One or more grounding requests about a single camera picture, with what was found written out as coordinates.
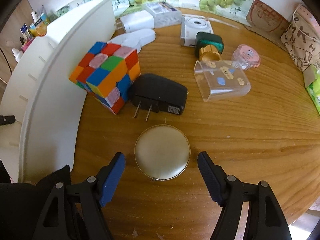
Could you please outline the large white plastic bin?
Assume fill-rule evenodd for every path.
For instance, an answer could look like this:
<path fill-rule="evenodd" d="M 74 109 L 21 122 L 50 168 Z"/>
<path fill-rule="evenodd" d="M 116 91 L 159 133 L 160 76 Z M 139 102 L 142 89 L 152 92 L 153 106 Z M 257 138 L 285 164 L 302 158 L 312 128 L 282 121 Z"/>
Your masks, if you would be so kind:
<path fill-rule="evenodd" d="M 48 25 L 16 65 L 1 100 L 1 161 L 14 182 L 38 182 L 74 163 L 86 91 L 69 80 L 97 41 L 115 31 L 111 0 L 92 0 Z"/>

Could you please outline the round gold compact case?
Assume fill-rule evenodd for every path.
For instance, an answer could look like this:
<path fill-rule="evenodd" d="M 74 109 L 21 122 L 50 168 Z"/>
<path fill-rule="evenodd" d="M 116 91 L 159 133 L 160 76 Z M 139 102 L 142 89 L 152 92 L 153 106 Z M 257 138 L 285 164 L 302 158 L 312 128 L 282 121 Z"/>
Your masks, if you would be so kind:
<path fill-rule="evenodd" d="M 185 171 L 190 144 L 176 127 L 155 125 L 146 129 L 135 144 L 135 161 L 143 174 L 154 181 L 166 181 Z"/>

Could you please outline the multicoloured rubik's cube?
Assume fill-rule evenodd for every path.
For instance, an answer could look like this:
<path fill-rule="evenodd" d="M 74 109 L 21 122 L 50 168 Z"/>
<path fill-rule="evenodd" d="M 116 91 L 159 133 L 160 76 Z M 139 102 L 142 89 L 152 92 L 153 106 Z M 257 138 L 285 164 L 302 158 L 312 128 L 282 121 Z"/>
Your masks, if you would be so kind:
<path fill-rule="evenodd" d="M 129 88 L 140 75 L 137 49 L 98 41 L 76 65 L 69 81 L 118 114 L 129 100 Z"/>

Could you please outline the clear glass perfume bottle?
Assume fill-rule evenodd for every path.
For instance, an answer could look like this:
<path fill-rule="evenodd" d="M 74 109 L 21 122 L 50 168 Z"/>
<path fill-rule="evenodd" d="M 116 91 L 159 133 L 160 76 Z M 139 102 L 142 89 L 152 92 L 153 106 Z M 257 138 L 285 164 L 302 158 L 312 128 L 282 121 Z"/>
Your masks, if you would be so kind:
<path fill-rule="evenodd" d="M 219 35 L 199 32 L 195 38 L 194 76 L 202 100 L 210 102 L 245 96 L 251 84 L 240 66 L 232 60 L 223 60 L 224 50 Z"/>

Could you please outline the black power adapter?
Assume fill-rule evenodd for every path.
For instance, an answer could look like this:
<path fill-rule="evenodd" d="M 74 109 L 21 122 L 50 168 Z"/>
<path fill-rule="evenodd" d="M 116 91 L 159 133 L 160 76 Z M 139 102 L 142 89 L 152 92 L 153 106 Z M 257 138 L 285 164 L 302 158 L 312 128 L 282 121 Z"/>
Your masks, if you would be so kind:
<path fill-rule="evenodd" d="M 140 75 L 128 90 L 129 99 L 136 107 L 135 118 L 140 109 L 147 110 L 147 115 L 151 112 L 181 115 L 187 95 L 184 85 L 151 73 Z"/>

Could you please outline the white bunny-shaped gadget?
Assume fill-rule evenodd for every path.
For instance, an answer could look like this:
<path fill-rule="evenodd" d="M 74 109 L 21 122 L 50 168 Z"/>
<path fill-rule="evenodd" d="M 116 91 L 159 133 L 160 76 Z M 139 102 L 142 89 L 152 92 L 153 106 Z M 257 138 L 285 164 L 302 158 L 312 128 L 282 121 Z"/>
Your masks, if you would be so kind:
<path fill-rule="evenodd" d="M 125 47 L 131 47 L 140 53 L 143 46 L 150 44 L 156 39 L 156 33 L 153 29 L 141 29 L 131 33 L 120 34 L 108 43 L 118 44 Z"/>

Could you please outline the pink round case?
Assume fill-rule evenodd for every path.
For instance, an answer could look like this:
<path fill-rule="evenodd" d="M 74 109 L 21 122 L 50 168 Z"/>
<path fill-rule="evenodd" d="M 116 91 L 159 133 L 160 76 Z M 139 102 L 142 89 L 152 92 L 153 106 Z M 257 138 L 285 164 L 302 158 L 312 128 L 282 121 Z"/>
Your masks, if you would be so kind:
<path fill-rule="evenodd" d="M 246 44 L 241 44 L 236 48 L 233 52 L 232 60 L 235 61 L 242 70 L 257 68 L 260 65 L 259 54 Z"/>

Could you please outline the white instant camera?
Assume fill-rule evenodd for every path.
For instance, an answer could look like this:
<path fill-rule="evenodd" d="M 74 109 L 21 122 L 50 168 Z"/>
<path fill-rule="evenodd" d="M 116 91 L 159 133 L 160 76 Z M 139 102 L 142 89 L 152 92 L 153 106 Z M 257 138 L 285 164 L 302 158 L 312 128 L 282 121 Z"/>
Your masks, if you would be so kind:
<path fill-rule="evenodd" d="M 213 34 L 210 21 L 203 16 L 183 15 L 180 44 L 184 47 L 195 47 L 196 35 L 199 32 Z"/>

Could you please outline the white spray bottle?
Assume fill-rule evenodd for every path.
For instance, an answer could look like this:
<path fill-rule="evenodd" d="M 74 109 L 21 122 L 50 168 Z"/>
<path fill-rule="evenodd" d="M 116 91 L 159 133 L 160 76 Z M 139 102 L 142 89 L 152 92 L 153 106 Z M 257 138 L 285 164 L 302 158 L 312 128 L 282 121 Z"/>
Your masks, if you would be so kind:
<path fill-rule="evenodd" d="M 14 57 L 15 57 L 16 62 L 19 63 L 21 58 L 22 58 L 22 56 L 23 56 L 23 54 L 24 54 L 24 52 L 21 51 L 21 50 L 18 50 L 16 48 L 12 48 L 11 51 L 12 51 Z"/>

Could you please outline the orange yellow snack carton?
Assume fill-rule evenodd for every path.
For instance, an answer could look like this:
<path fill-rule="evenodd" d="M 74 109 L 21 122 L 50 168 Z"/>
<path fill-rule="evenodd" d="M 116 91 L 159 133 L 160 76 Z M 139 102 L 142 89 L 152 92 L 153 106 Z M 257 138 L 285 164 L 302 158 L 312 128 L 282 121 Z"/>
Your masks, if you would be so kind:
<path fill-rule="evenodd" d="M 40 18 L 29 26 L 28 30 L 34 37 L 45 36 L 47 34 L 47 28 L 49 24 L 50 20 L 48 19 L 47 15 L 42 13 Z"/>

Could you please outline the green tissue pack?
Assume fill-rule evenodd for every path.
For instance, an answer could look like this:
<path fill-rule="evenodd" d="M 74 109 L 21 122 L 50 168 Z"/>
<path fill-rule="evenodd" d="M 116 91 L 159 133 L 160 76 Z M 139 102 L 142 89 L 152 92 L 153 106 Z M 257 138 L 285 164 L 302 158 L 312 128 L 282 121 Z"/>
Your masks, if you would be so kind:
<path fill-rule="evenodd" d="M 317 111 L 319 112 L 320 100 L 319 100 L 319 91 L 320 91 L 320 79 L 319 79 L 319 69 L 311 64 L 303 72 L 304 86 L 310 95 Z"/>

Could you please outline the white charger block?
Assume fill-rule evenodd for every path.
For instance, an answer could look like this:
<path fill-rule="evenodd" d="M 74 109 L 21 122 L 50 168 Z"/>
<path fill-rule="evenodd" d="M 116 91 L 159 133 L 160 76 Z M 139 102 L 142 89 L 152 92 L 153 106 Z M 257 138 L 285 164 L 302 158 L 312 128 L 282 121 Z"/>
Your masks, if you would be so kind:
<path fill-rule="evenodd" d="M 155 29 L 154 18 L 146 10 L 121 16 L 116 20 L 116 30 L 132 33 L 141 29 Z"/>

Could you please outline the patterned paper bag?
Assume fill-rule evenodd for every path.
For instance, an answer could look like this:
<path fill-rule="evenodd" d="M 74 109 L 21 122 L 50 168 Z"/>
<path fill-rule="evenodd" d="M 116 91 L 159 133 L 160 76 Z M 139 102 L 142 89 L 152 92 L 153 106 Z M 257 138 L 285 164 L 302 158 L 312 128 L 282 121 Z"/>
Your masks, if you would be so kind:
<path fill-rule="evenodd" d="M 280 41 L 301 72 L 311 64 L 319 69 L 319 23 L 305 6 L 296 7 Z"/>

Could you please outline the clear plastic box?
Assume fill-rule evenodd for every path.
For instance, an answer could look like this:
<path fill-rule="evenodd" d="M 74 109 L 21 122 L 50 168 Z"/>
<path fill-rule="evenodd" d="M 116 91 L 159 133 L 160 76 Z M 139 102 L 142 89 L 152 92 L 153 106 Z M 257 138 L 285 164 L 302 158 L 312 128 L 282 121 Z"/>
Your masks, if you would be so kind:
<path fill-rule="evenodd" d="M 143 8 L 153 16 L 155 28 L 180 25 L 182 13 L 167 2 L 145 3 Z"/>

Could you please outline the brown cardboard box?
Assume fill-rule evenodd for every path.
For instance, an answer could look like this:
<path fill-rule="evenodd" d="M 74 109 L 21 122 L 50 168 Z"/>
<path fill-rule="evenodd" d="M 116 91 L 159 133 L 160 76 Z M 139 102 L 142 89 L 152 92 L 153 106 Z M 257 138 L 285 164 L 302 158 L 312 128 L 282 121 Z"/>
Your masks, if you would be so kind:
<path fill-rule="evenodd" d="M 249 30 L 269 40 L 280 39 L 289 26 L 287 19 L 260 0 L 253 0 L 246 20 L 249 23 Z"/>

